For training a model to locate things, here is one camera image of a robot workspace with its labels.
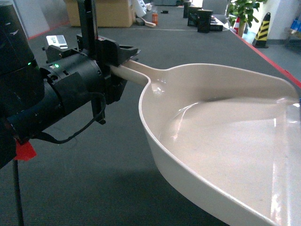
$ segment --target white wall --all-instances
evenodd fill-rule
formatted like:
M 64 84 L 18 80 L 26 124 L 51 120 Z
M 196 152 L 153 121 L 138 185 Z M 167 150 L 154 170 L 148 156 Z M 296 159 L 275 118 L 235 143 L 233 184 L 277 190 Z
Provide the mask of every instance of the white wall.
M 286 39 L 285 28 L 292 25 L 299 9 L 299 0 L 281 0 L 268 39 Z
M 252 31 L 254 33 L 258 32 L 264 16 L 268 12 L 271 13 L 271 20 L 269 23 L 269 29 L 271 29 L 280 1 L 281 0 L 268 0 L 267 3 L 265 3 L 265 4 L 261 3 L 259 12 L 257 12 L 257 10 L 254 11 L 254 16 L 259 20 L 259 22 L 256 23 L 255 21 L 253 21 L 250 31 Z
M 69 20 L 63 0 L 14 0 L 14 3 L 28 38 Z

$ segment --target red tape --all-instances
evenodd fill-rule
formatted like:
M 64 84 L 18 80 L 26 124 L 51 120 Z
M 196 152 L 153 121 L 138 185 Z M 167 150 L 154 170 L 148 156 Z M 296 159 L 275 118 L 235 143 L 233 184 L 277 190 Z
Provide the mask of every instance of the red tape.
M 20 145 L 18 141 L 16 141 L 16 154 L 17 156 L 14 158 L 14 160 L 24 161 L 28 161 L 37 155 L 37 153 L 35 152 L 35 150 L 29 142 Z

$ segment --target dustpan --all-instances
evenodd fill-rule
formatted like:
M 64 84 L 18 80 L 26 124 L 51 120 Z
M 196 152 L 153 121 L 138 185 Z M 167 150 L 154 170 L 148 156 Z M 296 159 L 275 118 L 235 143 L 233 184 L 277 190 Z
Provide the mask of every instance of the dustpan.
M 159 70 L 128 61 L 111 70 L 144 86 L 139 114 L 153 158 L 182 195 L 231 226 L 301 225 L 291 84 L 210 64 Z

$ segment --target cardboard box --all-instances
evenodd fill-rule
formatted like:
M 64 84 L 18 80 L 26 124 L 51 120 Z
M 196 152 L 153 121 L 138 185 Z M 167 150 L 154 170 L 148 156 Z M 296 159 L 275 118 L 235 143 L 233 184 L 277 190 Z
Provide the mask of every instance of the cardboard box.
M 72 26 L 80 26 L 79 8 L 76 0 L 64 0 Z M 97 26 L 130 27 L 134 14 L 129 0 L 96 0 Z

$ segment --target wire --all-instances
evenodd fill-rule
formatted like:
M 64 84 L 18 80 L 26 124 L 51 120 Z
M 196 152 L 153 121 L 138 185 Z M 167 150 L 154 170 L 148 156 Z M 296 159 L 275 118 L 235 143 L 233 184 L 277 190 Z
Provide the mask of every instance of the wire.
M 54 144 L 64 144 L 68 141 L 70 141 L 71 139 L 75 138 L 78 134 L 80 134 L 81 132 L 83 132 L 85 129 L 87 129 L 93 122 L 95 122 L 104 112 L 105 110 L 105 105 L 106 105 L 106 101 L 105 101 L 105 97 L 102 93 L 90 93 L 91 97 L 100 97 L 101 103 L 102 103 L 102 109 L 100 111 L 100 113 L 98 113 L 87 125 L 85 125 L 82 129 L 80 129 L 79 131 L 75 132 L 72 136 L 68 137 L 65 140 L 57 140 L 55 139 L 53 136 L 51 136 L 48 133 L 44 133 L 44 132 L 40 132 L 39 134 L 37 134 L 35 137 L 33 137 L 34 139 L 39 139 L 39 140 L 44 140 L 44 141 L 48 141 L 50 143 L 54 143 Z
M 18 160 L 13 160 L 13 172 L 14 172 L 15 197 L 16 197 L 16 205 L 17 205 L 17 214 L 18 214 L 18 225 L 24 226 L 20 184 L 19 184 Z

